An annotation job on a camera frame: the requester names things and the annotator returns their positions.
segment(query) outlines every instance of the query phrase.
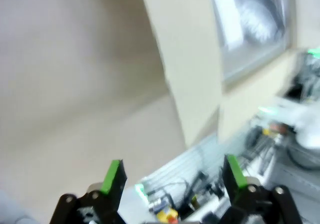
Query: blurry object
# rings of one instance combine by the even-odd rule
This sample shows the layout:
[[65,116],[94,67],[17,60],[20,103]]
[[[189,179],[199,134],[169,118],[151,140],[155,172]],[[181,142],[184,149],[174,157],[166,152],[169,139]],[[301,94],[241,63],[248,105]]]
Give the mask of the blurry object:
[[285,26],[272,0],[242,0],[239,12],[248,40],[265,44],[283,37]]
[[206,181],[208,180],[208,177],[209,176],[207,174],[199,171],[192,181],[191,185],[186,189],[183,196],[183,201],[178,208],[179,216],[181,217],[181,219],[184,219],[193,212],[190,207],[190,203],[192,202],[195,194],[206,187]]
[[178,212],[170,207],[161,210],[156,218],[162,223],[178,223]]
[[[165,190],[170,193],[174,203],[180,207],[187,193],[185,182],[190,186],[199,170],[202,170],[205,174],[209,174],[208,182],[212,181],[219,171],[221,160],[227,150],[232,150],[234,153],[239,154],[243,148],[242,146],[239,147],[238,143],[232,146],[220,145],[217,142],[216,136],[212,135],[198,145],[186,150],[159,170],[143,178],[140,183],[144,185],[146,194],[169,183],[179,183],[166,186]],[[161,198],[162,195],[163,192],[160,190],[147,198],[150,202],[153,202]]]
[[246,148],[253,148],[257,143],[261,135],[263,134],[263,129],[260,126],[255,126],[248,131],[245,140]]
[[208,184],[206,189],[209,191],[211,195],[216,195],[216,197],[219,198],[219,200],[225,196],[223,182],[220,182],[219,179],[214,183],[214,187],[212,186],[212,184]]
[[209,212],[202,218],[201,223],[202,224],[218,224],[219,218],[212,212]]
[[287,155],[298,167],[320,171],[320,102],[312,104],[300,115],[294,126],[295,135]]
[[317,101],[320,98],[320,54],[318,50],[311,49],[301,53],[297,65],[297,75],[286,96],[299,102]]
[[233,83],[285,52],[295,0],[213,0],[223,74]]
[[275,130],[270,132],[272,139],[269,142],[269,145],[266,146],[264,152],[261,155],[261,164],[259,167],[258,173],[264,175],[268,167],[270,166],[272,158],[275,156],[278,147],[283,143],[284,135],[280,133],[282,130]]
[[225,156],[222,176],[231,206],[219,223],[243,224],[249,216],[261,215],[266,224],[302,224],[288,187],[275,186],[268,191],[261,185],[249,183],[233,155]]
[[285,135],[287,133],[288,127],[283,123],[271,122],[269,125],[269,129],[275,134]]
[[168,186],[174,186],[174,185],[179,185],[179,184],[183,184],[185,185],[185,188],[187,190],[187,188],[189,188],[189,183],[187,181],[185,182],[177,182],[177,183],[168,183],[168,184],[165,184],[159,188],[156,188],[148,193],[146,193],[146,196],[149,197],[149,196],[152,196],[154,195],[155,193],[159,192],[159,191],[162,191],[164,192],[164,195],[161,196],[159,199],[157,199],[156,201],[152,202],[149,204],[149,211],[153,211],[154,213],[157,213],[159,209],[162,209],[163,207],[163,201],[165,201],[165,198],[167,198],[167,202],[170,204],[170,206],[174,209],[176,209],[176,204],[171,196],[171,194],[169,194],[165,187],[168,187]]
[[145,192],[145,187],[143,186],[143,184],[141,183],[138,183],[134,186],[134,189],[136,191],[136,193],[139,195],[139,197],[143,200],[143,202],[145,204],[148,204],[149,201],[148,201],[148,196]]
[[148,209],[149,212],[157,214],[161,210],[163,210],[166,206],[168,206],[168,202],[166,202],[163,198],[159,198],[158,200],[149,203]]

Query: beige wall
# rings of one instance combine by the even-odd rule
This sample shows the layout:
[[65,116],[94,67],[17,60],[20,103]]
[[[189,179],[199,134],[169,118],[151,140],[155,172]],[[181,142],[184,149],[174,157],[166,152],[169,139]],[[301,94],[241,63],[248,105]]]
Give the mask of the beige wall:
[[112,159],[132,185],[185,149],[142,0],[0,0],[0,13],[0,189],[41,222]]
[[186,145],[214,131],[222,66],[212,0],[144,0]]

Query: white wall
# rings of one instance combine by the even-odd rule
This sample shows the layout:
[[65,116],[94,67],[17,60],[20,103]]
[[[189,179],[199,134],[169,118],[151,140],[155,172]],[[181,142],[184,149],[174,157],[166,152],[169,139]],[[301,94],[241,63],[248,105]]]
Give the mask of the white wall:
[[111,159],[132,185],[185,149],[142,0],[0,0],[0,13],[0,189],[40,221]]
[[320,45],[320,0],[296,0],[297,46],[316,48]]

